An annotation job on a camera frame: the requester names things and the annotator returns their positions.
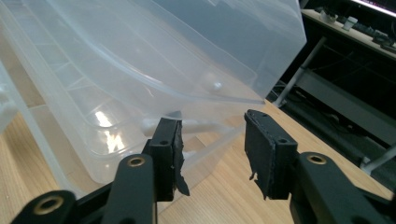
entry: wooden table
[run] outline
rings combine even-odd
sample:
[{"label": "wooden table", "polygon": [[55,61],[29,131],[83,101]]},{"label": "wooden table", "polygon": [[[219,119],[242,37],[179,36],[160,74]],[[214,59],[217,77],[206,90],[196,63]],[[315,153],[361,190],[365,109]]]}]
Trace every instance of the wooden table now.
[{"label": "wooden table", "polygon": [[[358,187],[387,199],[391,192],[271,104],[271,115],[298,143],[299,151],[331,157]],[[57,189],[35,140],[20,114],[0,135],[0,222],[9,223],[34,197]],[[159,214],[159,223],[292,223],[288,201],[265,201],[253,181],[244,135],[234,141],[213,173]]]}]

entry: black bracket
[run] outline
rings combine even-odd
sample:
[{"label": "black bracket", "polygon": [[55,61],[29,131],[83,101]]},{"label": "black bracket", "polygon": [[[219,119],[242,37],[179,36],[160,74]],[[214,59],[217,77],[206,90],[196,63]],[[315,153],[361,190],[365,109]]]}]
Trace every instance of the black bracket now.
[{"label": "black bracket", "polygon": [[255,182],[270,199],[286,200],[295,223],[394,223],[396,200],[352,185],[328,157],[297,152],[297,143],[268,115],[245,114],[245,151]]},{"label": "black bracket", "polygon": [[157,223],[157,202],[172,201],[175,189],[190,195],[182,149],[181,120],[161,119],[143,154],[124,158],[112,183],[79,200],[67,190],[45,193],[12,223]]}]

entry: screw hole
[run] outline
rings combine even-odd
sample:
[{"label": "screw hole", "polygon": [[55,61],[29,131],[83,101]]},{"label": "screw hole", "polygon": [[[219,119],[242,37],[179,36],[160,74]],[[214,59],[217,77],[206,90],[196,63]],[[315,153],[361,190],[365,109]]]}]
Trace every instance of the screw hole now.
[{"label": "screw hole", "polygon": [[146,162],[142,157],[134,157],[128,160],[128,165],[132,167],[141,166]]},{"label": "screw hole", "polygon": [[45,199],[42,199],[38,204],[35,206],[34,213],[36,215],[46,215],[51,213],[61,207],[64,203],[64,198],[58,195],[52,195]]},{"label": "screw hole", "polygon": [[279,143],[288,143],[288,139],[280,138],[277,140]]},{"label": "screw hole", "polygon": [[323,165],[326,164],[326,159],[319,156],[319,155],[309,155],[308,160],[311,161],[314,164],[318,164],[318,165]]}]

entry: plastic storage container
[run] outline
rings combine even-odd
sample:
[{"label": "plastic storage container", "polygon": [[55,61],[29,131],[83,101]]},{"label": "plastic storage container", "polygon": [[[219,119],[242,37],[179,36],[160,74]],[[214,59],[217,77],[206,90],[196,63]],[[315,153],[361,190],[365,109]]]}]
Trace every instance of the plastic storage container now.
[{"label": "plastic storage container", "polygon": [[305,43],[289,0],[1,0],[0,17],[43,99],[25,100],[26,113],[47,145],[64,142],[43,153],[72,185],[93,180],[81,192],[110,182],[160,117],[183,119],[187,168],[210,155],[242,132],[231,120],[262,106]]}]

